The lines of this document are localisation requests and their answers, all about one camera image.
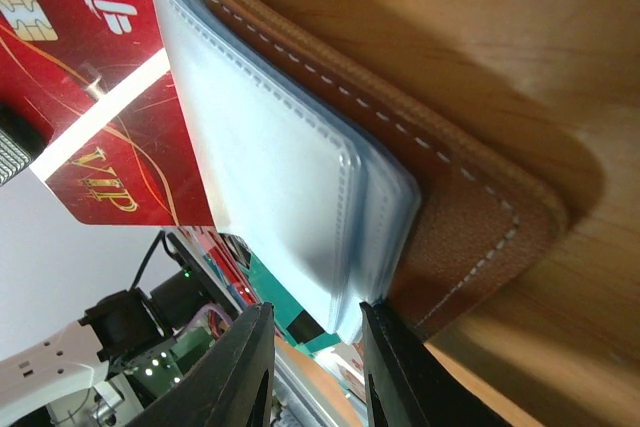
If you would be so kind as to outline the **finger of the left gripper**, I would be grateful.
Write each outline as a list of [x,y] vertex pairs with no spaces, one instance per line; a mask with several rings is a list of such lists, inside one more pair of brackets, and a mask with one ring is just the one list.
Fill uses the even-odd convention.
[[1,185],[19,175],[45,150],[45,138],[23,117],[1,105]]

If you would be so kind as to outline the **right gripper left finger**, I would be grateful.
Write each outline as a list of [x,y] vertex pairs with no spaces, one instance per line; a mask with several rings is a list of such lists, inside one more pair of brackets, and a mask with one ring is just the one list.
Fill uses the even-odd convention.
[[248,307],[168,393],[131,426],[268,426],[275,364],[270,303]]

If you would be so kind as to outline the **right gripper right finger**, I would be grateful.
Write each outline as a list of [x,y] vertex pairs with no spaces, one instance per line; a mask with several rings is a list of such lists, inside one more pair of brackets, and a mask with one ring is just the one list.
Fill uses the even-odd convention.
[[385,303],[360,304],[370,426],[507,426]]

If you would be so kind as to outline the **red vip card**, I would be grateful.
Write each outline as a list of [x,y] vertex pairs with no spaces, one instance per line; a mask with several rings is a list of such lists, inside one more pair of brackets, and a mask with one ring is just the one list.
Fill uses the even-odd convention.
[[212,224],[154,0],[1,0],[1,104],[77,221]]

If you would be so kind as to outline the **brown leather card holder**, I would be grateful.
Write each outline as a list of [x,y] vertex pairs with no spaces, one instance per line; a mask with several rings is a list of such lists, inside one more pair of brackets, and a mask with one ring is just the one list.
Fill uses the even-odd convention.
[[216,229],[327,332],[391,301],[420,339],[538,262],[559,197],[259,0],[154,0]]

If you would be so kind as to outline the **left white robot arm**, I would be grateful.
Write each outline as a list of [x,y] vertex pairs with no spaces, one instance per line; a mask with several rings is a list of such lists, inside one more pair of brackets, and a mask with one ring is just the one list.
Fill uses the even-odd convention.
[[[172,347],[209,312],[225,323],[237,317],[237,303],[176,233],[174,228],[158,232],[128,289],[103,298],[80,319],[2,361],[2,425],[134,369]],[[181,270],[145,293],[139,283],[158,248]]]

